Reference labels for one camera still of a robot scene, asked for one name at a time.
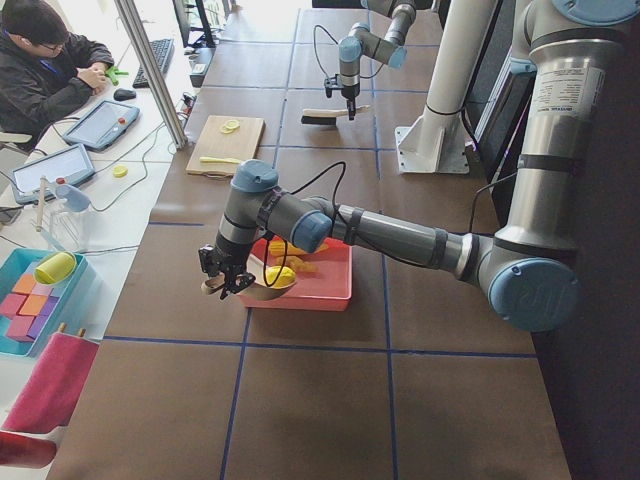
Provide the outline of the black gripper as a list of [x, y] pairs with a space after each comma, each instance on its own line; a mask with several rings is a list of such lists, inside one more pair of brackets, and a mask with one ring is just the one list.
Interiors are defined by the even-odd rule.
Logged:
[[248, 271], [248, 260], [210, 261], [208, 263], [208, 293], [220, 294], [224, 300], [230, 294], [238, 294], [251, 286], [255, 275]]
[[354, 120], [356, 116], [356, 100], [355, 98], [360, 94], [360, 84], [355, 85], [345, 84], [340, 74], [335, 74], [332, 77], [327, 77], [324, 80], [325, 95], [327, 98], [331, 98], [334, 91], [339, 91], [341, 95], [346, 99], [348, 118]]

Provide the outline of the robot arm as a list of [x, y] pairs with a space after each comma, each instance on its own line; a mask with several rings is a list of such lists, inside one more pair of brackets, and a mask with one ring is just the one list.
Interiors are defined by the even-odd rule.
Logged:
[[339, 90], [346, 100], [350, 120], [356, 116], [356, 98], [360, 93], [360, 60], [363, 56], [391, 68], [400, 68], [406, 59], [405, 41], [416, 19], [416, 3], [411, 0], [361, 1], [361, 6], [391, 20], [383, 37], [370, 31], [365, 23], [355, 23], [338, 42], [339, 72], [325, 80], [328, 98]]
[[[326, 95], [341, 91], [346, 115], [356, 115], [360, 59], [399, 68], [415, 1], [360, 1], [391, 20], [383, 38], [363, 23], [339, 45], [340, 71], [325, 80]], [[395, 133], [401, 173], [466, 173], [451, 153], [483, 43], [500, 1], [451, 1], [423, 113]], [[620, 55], [639, 1], [516, 1], [511, 72], [533, 76], [524, 137], [513, 173], [500, 175], [499, 219], [491, 238], [474, 233], [475, 198], [467, 233], [454, 234], [355, 206], [282, 189], [274, 168], [241, 162], [214, 245], [199, 249], [203, 290], [238, 294], [257, 281], [249, 272], [253, 245], [274, 236], [305, 252], [327, 238], [378, 251], [419, 268], [444, 270], [481, 289], [491, 308], [512, 326], [539, 332], [557, 328], [576, 309], [579, 283], [570, 218], [573, 182], [583, 160], [606, 71]]]

